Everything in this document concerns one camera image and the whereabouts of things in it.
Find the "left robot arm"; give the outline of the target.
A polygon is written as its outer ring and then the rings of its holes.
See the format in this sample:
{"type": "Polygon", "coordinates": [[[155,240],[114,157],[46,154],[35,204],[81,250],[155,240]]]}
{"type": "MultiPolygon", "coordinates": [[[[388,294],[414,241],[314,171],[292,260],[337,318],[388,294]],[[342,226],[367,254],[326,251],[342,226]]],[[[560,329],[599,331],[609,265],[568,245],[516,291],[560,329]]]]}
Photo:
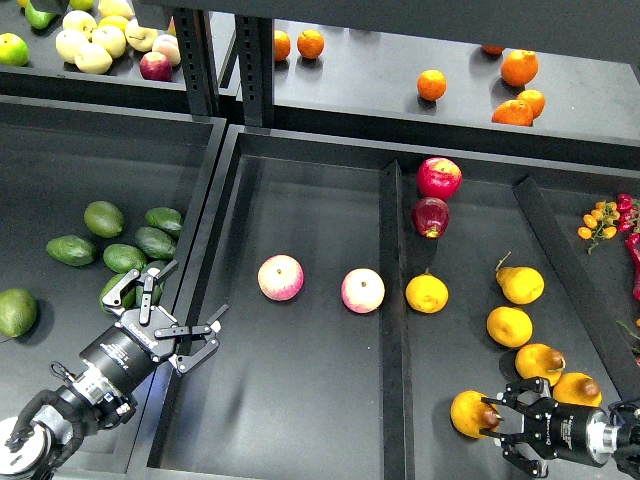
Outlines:
{"type": "Polygon", "coordinates": [[[153,302],[177,266],[170,261],[163,269],[132,269],[102,296],[116,321],[80,353],[84,371],[75,375],[52,363],[62,386],[38,392],[18,415],[2,421],[2,478],[52,478],[86,437],[133,417],[134,391],[160,365],[185,375],[216,353],[226,305],[208,322],[187,326],[153,302]]]}

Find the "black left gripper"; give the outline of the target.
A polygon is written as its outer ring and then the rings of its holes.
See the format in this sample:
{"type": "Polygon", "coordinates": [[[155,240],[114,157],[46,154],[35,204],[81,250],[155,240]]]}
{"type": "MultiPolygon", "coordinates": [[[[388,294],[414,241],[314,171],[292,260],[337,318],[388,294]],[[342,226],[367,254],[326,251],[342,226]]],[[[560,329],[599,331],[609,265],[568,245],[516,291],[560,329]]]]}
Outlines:
{"type": "Polygon", "coordinates": [[[220,318],[229,309],[221,305],[207,323],[180,326],[163,307],[152,304],[156,282],[166,280],[176,271],[171,260],[160,272],[132,269],[100,296],[103,309],[120,318],[79,354],[88,365],[97,368],[116,389],[132,393],[157,366],[168,361],[178,375],[186,375],[216,354],[220,341],[220,318]],[[142,304],[135,305],[135,289],[143,287],[142,304]],[[196,343],[194,353],[181,353],[183,344],[196,343]]]}

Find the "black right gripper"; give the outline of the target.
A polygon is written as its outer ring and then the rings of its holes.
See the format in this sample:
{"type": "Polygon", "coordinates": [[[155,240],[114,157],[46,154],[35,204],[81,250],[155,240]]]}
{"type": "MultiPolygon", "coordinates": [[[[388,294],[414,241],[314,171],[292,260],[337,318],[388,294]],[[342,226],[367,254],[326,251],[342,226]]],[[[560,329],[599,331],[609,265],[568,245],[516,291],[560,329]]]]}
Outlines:
{"type": "Polygon", "coordinates": [[[495,398],[484,397],[481,402],[531,415],[524,417],[525,435],[482,431],[501,448],[503,459],[530,478],[548,477],[545,460],[561,459],[600,468],[613,455],[613,428],[607,414],[599,407],[555,402],[547,378],[508,383],[495,398]],[[540,459],[523,453],[525,438],[540,459]]]}

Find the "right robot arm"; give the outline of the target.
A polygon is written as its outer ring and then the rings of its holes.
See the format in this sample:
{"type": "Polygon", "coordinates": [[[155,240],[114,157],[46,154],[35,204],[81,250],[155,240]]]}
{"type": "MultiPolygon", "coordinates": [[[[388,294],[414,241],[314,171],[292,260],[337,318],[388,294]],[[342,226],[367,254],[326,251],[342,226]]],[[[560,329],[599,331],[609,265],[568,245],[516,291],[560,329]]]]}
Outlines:
{"type": "Polygon", "coordinates": [[[495,398],[481,402],[517,413],[520,430],[481,429],[502,450],[502,457],[531,478],[548,476],[548,462],[565,460],[595,468],[608,461],[633,479],[639,477],[639,405],[615,402],[600,407],[554,399],[543,377],[509,383],[495,398]]]}

